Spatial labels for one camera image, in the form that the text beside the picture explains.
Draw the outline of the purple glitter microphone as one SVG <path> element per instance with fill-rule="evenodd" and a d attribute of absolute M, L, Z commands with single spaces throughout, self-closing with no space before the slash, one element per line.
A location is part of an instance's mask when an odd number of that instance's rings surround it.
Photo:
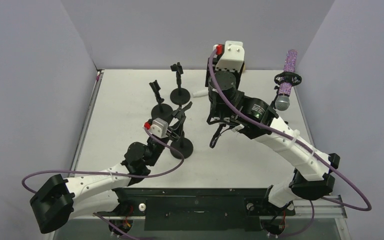
<path fill-rule="evenodd" d="M 297 55 L 298 52 L 295 49 L 287 51 L 283 72 L 275 78 L 278 81 L 278 90 L 274 106 L 279 111 L 286 111 L 290 106 L 290 94 L 296 77 Z"/>

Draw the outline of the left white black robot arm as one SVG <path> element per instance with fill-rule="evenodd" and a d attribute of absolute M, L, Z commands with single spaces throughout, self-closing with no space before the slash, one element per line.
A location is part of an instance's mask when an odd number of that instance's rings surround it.
<path fill-rule="evenodd" d="M 167 175 L 179 168 L 176 165 L 162 173 L 151 174 L 153 166 L 164 149 L 172 150 L 169 141 L 178 140 L 181 134 L 158 118 L 146 122 L 146 144 L 132 143 L 124 160 L 101 171 L 76 171 L 75 177 L 63 177 L 63 170 L 50 170 L 51 176 L 34 194 L 29 204 L 42 234 L 48 234 L 64 226 L 69 220 L 98 212 L 123 215 L 129 209 L 129 201 L 117 195 L 115 190 L 132 186 L 144 179 Z"/>

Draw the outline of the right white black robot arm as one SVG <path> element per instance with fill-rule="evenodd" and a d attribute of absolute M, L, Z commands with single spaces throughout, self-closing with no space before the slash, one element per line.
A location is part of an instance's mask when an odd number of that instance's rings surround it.
<path fill-rule="evenodd" d="M 262 207 L 269 214 L 297 198 L 314 201 L 332 193 L 336 181 L 332 172 L 338 168 L 340 157 L 318 151 L 301 137 L 299 130 L 291 129 L 270 104 L 238 90 L 241 72 L 217 69 L 220 61 L 216 56 L 206 63 L 205 86 L 210 102 L 206 122 L 219 125 L 210 147 L 215 146 L 226 127 L 269 147 L 294 167 L 285 181 L 267 189 Z"/>

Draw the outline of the white microphone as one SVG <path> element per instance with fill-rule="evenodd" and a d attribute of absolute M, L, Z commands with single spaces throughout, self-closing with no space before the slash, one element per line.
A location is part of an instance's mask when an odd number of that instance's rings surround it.
<path fill-rule="evenodd" d="M 200 97 L 204 97 L 204 96 L 207 96 L 207 95 L 208 95 L 208 90 L 207 89 L 197 90 L 197 91 L 194 91 L 192 93 L 192 96 L 194 98 L 200 98 Z"/>

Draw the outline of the black round-base stand white mic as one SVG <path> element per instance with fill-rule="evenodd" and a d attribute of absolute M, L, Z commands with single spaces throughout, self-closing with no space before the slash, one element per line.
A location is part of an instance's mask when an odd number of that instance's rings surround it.
<path fill-rule="evenodd" d="M 165 120 L 166 122 L 171 122 L 173 120 L 173 108 L 170 105 L 164 103 L 165 99 L 161 97 L 161 87 L 158 81 L 154 80 L 153 82 L 150 82 L 149 85 L 154 93 L 155 100 L 157 102 L 157 104 L 151 110 L 151 118 L 160 118 L 162 120 Z"/>

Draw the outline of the black tripod shock-mount stand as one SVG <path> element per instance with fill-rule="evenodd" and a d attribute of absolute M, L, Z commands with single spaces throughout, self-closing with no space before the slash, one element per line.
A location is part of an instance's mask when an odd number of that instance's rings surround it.
<path fill-rule="evenodd" d="M 302 82 L 302 77 L 294 72 L 283 71 L 274 77 L 276 96 L 271 106 L 278 111 L 286 111 L 290 106 L 292 88 Z"/>

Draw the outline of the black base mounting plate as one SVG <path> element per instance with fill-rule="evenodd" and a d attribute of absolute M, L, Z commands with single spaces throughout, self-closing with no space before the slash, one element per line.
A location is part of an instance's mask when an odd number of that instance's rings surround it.
<path fill-rule="evenodd" d="M 115 206 L 104 217 L 144 219 L 145 231 L 259 232 L 296 216 L 298 206 L 279 208 L 268 202 L 266 188 L 117 188 Z"/>

